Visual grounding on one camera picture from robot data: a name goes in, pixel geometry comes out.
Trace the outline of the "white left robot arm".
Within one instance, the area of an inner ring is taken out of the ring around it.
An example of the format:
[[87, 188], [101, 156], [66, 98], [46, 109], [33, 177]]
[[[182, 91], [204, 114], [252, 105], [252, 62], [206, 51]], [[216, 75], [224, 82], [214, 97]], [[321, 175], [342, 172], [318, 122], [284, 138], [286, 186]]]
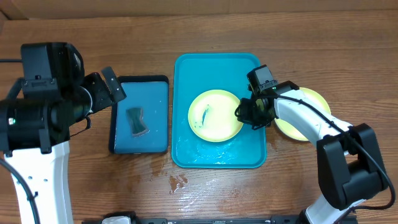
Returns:
[[1, 165], [12, 174], [22, 223], [73, 223], [69, 128], [125, 97], [111, 67], [15, 82], [1, 101]]

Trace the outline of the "yellow plate with stain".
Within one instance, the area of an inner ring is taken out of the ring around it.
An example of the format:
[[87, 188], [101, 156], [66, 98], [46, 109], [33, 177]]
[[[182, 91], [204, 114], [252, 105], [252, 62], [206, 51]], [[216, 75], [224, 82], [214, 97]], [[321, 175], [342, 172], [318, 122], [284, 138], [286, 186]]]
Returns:
[[[325, 110], [328, 114], [331, 114], [330, 107], [324, 97], [322, 97], [319, 93], [309, 88], [300, 87], [303, 93], [307, 96], [309, 100], [314, 102], [321, 109]], [[290, 123], [282, 120], [275, 119], [275, 125], [278, 129], [285, 134], [287, 137], [297, 140], [297, 141], [308, 141], [308, 139], [300, 133], [295, 127], [293, 127]]]

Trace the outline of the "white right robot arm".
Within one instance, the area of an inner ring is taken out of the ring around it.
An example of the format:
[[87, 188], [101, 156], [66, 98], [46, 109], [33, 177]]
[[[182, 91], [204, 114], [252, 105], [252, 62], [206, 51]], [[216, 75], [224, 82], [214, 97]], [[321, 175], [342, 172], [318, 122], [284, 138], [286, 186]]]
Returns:
[[385, 210], [396, 201], [377, 137], [367, 124], [353, 126], [339, 120], [310, 101], [291, 81], [277, 85], [251, 85], [252, 95], [243, 98], [234, 114], [254, 130], [274, 119], [284, 120], [317, 149], [318, 200], [303, 210], [297, 223], [343, 223], [354, 210], [365, 210], [364, 201], [386, 189], [391, 191]]

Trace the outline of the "green scrubbing sponge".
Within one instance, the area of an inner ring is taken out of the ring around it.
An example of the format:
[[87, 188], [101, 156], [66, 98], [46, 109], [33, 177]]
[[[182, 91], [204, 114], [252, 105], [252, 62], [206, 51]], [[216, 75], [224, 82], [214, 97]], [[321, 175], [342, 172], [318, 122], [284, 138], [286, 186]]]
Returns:
[[131, 128], [132, 136], [138, 137], [149, 132], [148, 127], [143, 120], [142, 108], [129, 108], [126, 110], [126, 116]]

